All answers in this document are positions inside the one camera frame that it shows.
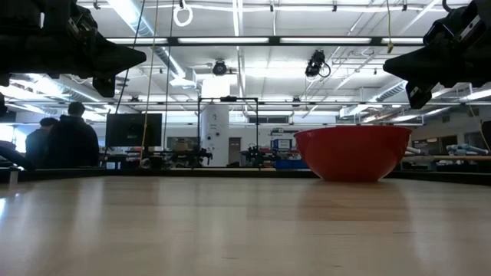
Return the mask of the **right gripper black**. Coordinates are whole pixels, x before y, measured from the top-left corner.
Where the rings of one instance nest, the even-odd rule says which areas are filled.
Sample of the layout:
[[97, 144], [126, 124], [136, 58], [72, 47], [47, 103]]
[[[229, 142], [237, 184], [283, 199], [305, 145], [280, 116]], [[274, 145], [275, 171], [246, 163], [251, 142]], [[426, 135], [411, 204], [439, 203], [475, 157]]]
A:
[[404, 79], [410, 107], [420, 110], [432, 98], [436, 85], [451, 88], [457, 83], [482, 87], [490, 82], [490, 33], [472, 34], [463, 43], [448, 34], [437, 34], [432, 47], [424, 47], [385, 61], [383, 69]]

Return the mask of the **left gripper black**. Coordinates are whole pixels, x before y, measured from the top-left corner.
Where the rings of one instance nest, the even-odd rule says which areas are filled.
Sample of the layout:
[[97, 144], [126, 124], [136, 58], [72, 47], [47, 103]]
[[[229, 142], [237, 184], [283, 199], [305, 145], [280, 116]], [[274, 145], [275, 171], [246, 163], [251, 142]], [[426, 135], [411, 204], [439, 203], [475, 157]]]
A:
[[76, 1], [1, 0], [2, 86], [13, 74], [75, 74], [92, 77], [94, 89], [110, 98], [114, 76], [146, 59], [103, 38], [91, 11]]

